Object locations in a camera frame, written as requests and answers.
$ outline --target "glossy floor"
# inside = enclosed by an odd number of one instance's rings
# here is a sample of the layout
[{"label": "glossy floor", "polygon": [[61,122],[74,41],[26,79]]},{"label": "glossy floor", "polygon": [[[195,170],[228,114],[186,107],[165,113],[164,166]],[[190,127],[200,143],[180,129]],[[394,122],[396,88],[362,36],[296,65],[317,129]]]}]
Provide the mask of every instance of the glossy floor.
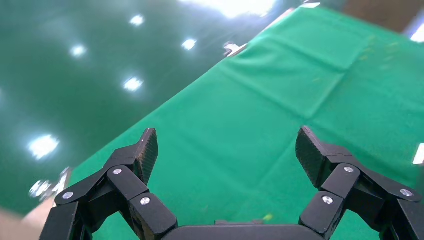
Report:
[{"label": "glossy floor", "polygon": [[57,179],[298,0],[0,0],[0,206]]}]

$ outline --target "green floor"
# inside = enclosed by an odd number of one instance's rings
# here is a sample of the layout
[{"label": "green floor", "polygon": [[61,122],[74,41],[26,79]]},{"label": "green floor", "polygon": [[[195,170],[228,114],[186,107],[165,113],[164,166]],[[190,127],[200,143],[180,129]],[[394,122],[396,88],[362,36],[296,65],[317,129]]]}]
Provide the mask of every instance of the green floor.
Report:
[{"label": "green floor", "polygon": [[[0,0],[0,207],[27,213],[36,181],[81,164],[299,1],[282,2],[228,18],[180,0]],[[141,88],[124,89],[131,78]],[[37,159],[29,146],[45,135],[59,144]]]}]

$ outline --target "green cloth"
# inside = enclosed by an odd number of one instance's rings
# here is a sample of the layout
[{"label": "green cloth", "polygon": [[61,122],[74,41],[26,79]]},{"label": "green cloth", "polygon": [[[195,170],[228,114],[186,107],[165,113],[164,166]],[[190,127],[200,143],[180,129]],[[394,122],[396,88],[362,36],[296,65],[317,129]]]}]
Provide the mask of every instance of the green cloth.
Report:
[{"label": "green cloth", "polygon": [[[180,226],[264,217],[295,224],[317,192],[295,156],[307,125],[368,168],[414,187],[412,160],[424,142],[423,63],[423,47],[403,36],[300,8],[76,168],[72,181],[156,128],[149,187]],[[119,214],[94,237],[136,238]],[[348,212],[332,239],[346,238],[378,234]]]}]

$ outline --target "green tablecloth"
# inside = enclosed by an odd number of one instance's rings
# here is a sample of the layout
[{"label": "green tablecloth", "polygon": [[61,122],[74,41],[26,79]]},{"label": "green tablecloth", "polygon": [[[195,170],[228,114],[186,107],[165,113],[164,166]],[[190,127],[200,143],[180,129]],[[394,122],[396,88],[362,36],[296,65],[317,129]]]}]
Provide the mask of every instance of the green tablecloth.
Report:
[{"label": "green tablecloth", "polygon": [[[308,125],[372,170],[414,187],[413,155],[424,142],[423,63],[423,47],[403,36],[300,8],[76,168],[72,181],[156,128],[149,187],[180,226],[264,217],[293,224],[317,191],[295,156],[297,132]],[[115,214],[94,237],[135,235]],[[346,238],[378,234],[348,212],[332,239]]]}]

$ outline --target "screw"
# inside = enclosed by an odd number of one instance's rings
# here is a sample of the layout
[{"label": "screw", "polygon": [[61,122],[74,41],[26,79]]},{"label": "screw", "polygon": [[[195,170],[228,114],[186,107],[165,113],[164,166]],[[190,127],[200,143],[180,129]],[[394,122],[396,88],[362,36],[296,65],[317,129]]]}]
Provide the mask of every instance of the screw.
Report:
[{"label": "screw", "polygon": [[141,200],[140,200],[140,203],[141,203],[141,205],[147,205],[147,204],[149,204],[150,203],[150,198],[148,198],[148,197],[143,197]]},{"label": "screw", "polygon": [[402,190],[400,190],[400,192],[407,197],[412,197],[414,195],[412,192],[410,192],[409,190],[406,190],[406,189],[402,189]]},{"label": "screw", "polygon": [[333,203],[333,199],[329,196],[323,196],[322,200],[324,200],[324,203],[326,203],[326,204],[332,204]]},{"label": "screw", "polygon": [[348,166],[345,166],[345,167],[344,167],[344,170],[345,170],[346,172],[348,172],[348,173],[353,173],[353,172],[354,172],[354,170],[353,170],[351,167],[348,167]]},{"label": "screw", "polygon": [[115,170],[113,171],[113,174],[115,174],[115,175],[118,175],[118,174],[120,174],[120,173],[122,173],[122,170],[121,170],[120,168],[115,169]]},{"label": "screw", "polygon": [[65,194],[62,196],[62,198],[63,198],[63,199],[70,199],[73,195],[74,195],[74,193],[73,193],[73,192],[68,191],[67,193],[65,193]]}]

